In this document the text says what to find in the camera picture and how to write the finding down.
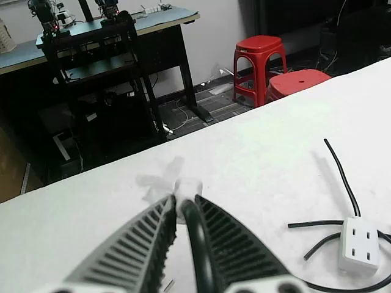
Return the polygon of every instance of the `wire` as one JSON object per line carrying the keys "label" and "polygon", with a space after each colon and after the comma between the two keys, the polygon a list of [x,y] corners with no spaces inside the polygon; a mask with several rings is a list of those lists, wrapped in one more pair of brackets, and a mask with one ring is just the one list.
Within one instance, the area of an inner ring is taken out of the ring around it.
{"label": "wire", "polygon": [[331,67],[331,65],[333,65],[335,63],[335,61],[338,60],[337,54],[338,54],[338,51],[335,51],[334,57],[332,58],[330,64],[323,70],[323,72],[326,72]]}
{"label": "wire", "polygon": [[302,223],[291,223],[288,224],[288,228],[302,228],[302,227],[311,227],[311,226],[321,226],[321,225],[342,225],[342,220],[322,220],[322,221],[312,221],[312,222],[302,222]]}
{"label": "wire", "polygon": [[185,120],[185,122],[183,122],[183,123],[182,123],[180,126],[178,126],[177,128],[171,129],[172,131],[175,131],[175,130],[180,129],[181,127],[183,127],[183,126],[189,121],[189,116],[188,116],[188,114],[187,114],[184,110],[182,110],[181,108],[179,108],[179,105],[178,105],[179,101],[180,101],[180,99],[179,99],[175,104],[177,105],[177,109],[185,114],[186,120]]}
{"label": "wire", "polygon": [[155,82],[153,83],[152,88],[155,87],[155,85],[156,85],[156,83],[158,82],[158,80],[159,80],[159,73],[156,72],[156,80],[155,80]]}
{"label": "wire", "polygon": [[348,2],[348,0],[343,1],[343,4],[342,4],[341,10],[340,10],[340,13],[338,14],[337,27],[340,25],[340,19],[341,19],[342,11],[343,11],[343,9],[344,9],[344,7],[345,7],[346,2]]}
{"label": "wire", "polygon": [[310,249],[310,251],[308,251],[305,255],[304,255],[304,260],[308,261],[309,258],[319,249],[321,248],[324,244],[326,244],[327,242],[331,241],[331,240],[334,240],[334,239],[338,239],[339,237],[341,237],[341,232],[338,232],[338,233],[335,233],[335,234],[331,234],[331,235],[328,235],[327,237],[323,238],[322,240],[320,240],[317,244],[315,244],[315,246],[313,248]]}
{"label": "wire", "polygon": [[[330,241],[330,240],[334,239],[332,237],[333,236],[336,237],[336,234],[330,235],[329,239],[324,241],[322,243],[322,245],[324,243],[326,243],[327,241]],[[380,238],[384,239],[385,241],[387,241],[389,244],[391,244],[391,237],[390,237],[390,235],[384,234],[383,232],[378,230],[378,236]],[[379,289],[384,288],[387,285],[389,285],[391,283],[391,275],[389,275],[387,278],[385,278],[384,280],[378,282],[375,285],[372,285],[372,286],[369,286],[369,287],[365,287],[365,288],[362,288],[362,289],[336,289],[336,288],[329,288],[329,287],[319,286],[319,285],[313,284],[311,282],[307,282],[307,281],[305,281],[303,279],[302,279],[302,281],[305,282],[309,288],[312,288],[312,289],[315,289],[315,290],[318,290],[318,291],[322,291],[322,292],[328,292],[328,293],[367,293],[367,292],[373,292],[373,291],[379,290]]]}
{"label": "wire", "polygon": [[348,183],[348,180],[346,179],[346,176],[345,176],[345,173],[343,171],[342,165],[341,165],[340,161],[338,160],[338,157],[335,154],[334,150],[332,149],[329,141],[327,139],[324,139],[324,142],[327,145],[327,147],[329,148],[329,150],[330,150],[330,152],[332,154],[332,157],[334,158],[334,161],[335,161],[335,163],[338,166],[338,169],[339,169],[341,177],[342,177],[343,184],[345,185],[346,191],[348,192],[349,198],[350,198],[350,200],[351,200],[351,202],[353,204],[354,215],[356,215],[358,217],[361,217],[359,204],[357,203],[357,200],[354,197],[353,191],[351,190],[351,188],[349,186],[349,183]]}

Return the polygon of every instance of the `power strip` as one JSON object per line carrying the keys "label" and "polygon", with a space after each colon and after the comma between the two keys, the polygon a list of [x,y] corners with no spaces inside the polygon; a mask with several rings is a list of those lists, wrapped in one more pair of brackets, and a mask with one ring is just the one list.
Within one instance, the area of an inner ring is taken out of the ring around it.
{"label": "power strip", "polygon": [[373,275],[379,268],[378,231],[361,217],[343,221],[338,266],[345,271]]}

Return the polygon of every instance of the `white wall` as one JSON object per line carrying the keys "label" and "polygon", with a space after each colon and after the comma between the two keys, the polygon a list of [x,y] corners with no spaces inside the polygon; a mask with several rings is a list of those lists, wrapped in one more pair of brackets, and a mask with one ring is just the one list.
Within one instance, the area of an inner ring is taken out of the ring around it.
{"label": "white wall", "polygon": [[[62,0],[66,8],[84,20],[78,0]],[[98,16],[98,6],[94,0],[87,0],[93,16]],[[169,0],[172,5],[198,10],[201,19],[195,23],[182,25],[186,50],[194,84],[216,77],[217,67],[233,68],[235,44],[254,35],[254,16],[252,0]],[[129,12],[141,10],[140,5],[152,7],[157,0],[119,0],[119,7]],[[26,1],[0,6],[0,18],[7,25],[12,38],[17,43],[36,38],[42,31],[37,18],[32,18]],[[318,41],[318,36],[310,38],[287,38],[287,51],[295,47],[308,47]],[[159,74],[155,95],[161,96],[183,88],[179,68],[173,68]]]}

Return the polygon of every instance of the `red plastic stool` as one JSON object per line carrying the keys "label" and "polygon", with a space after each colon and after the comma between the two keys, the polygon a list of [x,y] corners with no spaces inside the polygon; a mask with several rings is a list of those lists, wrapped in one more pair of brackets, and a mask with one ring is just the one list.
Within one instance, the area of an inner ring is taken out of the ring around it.
{"label": "red plastic stool", "polygon": [[[287,72],[287,59],[285,50],[279,37],[268,35],[256,35],[236,44],[234,65],[234,94],[249,96],[254,100],[254,106],[259,107],[266,104],[266,76],[265,67],[269,58],[275,54],[280,54],[284,72]],[[252,74],[238,78],[238,59],[245,57],[250,61],[253,70]],[[254,89],[247,89],[240,86],[243,82],[254,81]]]}
{"label": "red plastic stool", "polygon": [[284,96],[292,95],[301,90],[309,89],[314,85],[329,80],[326,73],[315,69],[299,70],[274,76],[269,81],[266,101],[270,103]]}

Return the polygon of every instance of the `white tabletop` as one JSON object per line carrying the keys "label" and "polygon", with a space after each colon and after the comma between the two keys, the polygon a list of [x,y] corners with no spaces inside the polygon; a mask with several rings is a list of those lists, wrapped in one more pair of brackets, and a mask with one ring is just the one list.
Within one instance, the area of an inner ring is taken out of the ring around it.
{"label": "white tabletop", "polygon": [[[302,258],[339,226],[288,230],[287,223],[353,215],[326,137],[363,217],[391,232],[390,68],[391,59],[384,60],[0,204],[0,292],[28,293],[65,278],[148,206],[142,199],[148,187],[136,178],[167,174],[175,157],[183,159],[178,176],[202,180],[203,196],[242,221],[293,274],[336,288],[383,279],[391,273],[391,249],[383,241],[381,268],[360,280],[338,272],[337,241],[309,262]],[[166,269],[175,280],[172,292],[195,292],[185,227],[177,236]]]}

